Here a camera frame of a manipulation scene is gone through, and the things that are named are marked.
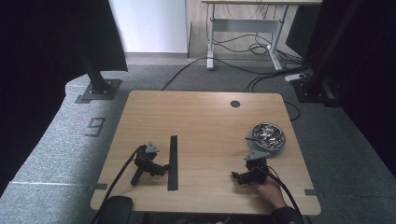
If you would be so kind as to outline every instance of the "black curtain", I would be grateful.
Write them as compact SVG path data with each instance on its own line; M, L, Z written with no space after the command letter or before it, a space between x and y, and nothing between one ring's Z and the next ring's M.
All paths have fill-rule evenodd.
M59 110L65 84L87 74L81 52L98 71L127 67L107 0L3 0L0 10L3 189Z
M336 80L340 106L393 175L396 175L395 8L393 0L324 0L305 58L313 70L309 86L321 88L325 77Z

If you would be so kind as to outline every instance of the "white desk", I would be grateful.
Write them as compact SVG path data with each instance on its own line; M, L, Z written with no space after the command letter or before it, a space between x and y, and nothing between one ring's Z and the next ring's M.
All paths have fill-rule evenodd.
M274 63L276 70L282 70L276 53L276 45L282 31L283 23L285 22L286 14L289 5L318 5L321 0L203 0L203 3L210 4L211 18L209 27L209 44L207 51L207 69L213 69L213 33L214 32L241 32L241 33L273 33L274 39L271 45L268 45L268 52ZM216 4L232 4L232 5L283 5L283 12L281 18L276 20L229 20L229 19L216 19L215 10Z

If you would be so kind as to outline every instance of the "metal bowl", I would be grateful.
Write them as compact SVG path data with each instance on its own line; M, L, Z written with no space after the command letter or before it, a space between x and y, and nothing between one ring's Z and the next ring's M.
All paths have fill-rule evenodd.
M260 123L252 130L255 143L266 150L279 150L285 145L286 136L283 131L272 123Z

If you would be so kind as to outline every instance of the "tripod base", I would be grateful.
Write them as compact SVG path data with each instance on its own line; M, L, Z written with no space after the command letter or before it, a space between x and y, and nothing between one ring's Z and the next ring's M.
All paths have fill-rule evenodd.
M296 79L291 82L298 101L301 103L325 104L328 107L338 107L339 88L335 81L325 78L320 92L310 92L308 89L309 80Z
M90 83L84 91L84 94L77 98L76 104L89 104L91 100L113 100L114 95L121 84L121 80L105 79L105 83L106 87L104 91L95 91L93 89L93 85Z

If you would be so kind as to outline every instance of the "black stand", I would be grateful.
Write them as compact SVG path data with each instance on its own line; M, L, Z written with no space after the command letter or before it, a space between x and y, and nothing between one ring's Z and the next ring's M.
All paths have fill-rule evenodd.
M99 71L93 68L87 51L81 44L78 34L74 34L76 53L91 80L83 95L80 95L76 104L88 104L91 100L113 100L121 83L120 79L104 79Z
M312 91L310 81L306 79L293 80L291 85L294 88L298 101L301 103L325 104L328 107L340 106L338 103L338 84L329 77L326 77L322 81L321 88L317 91Z

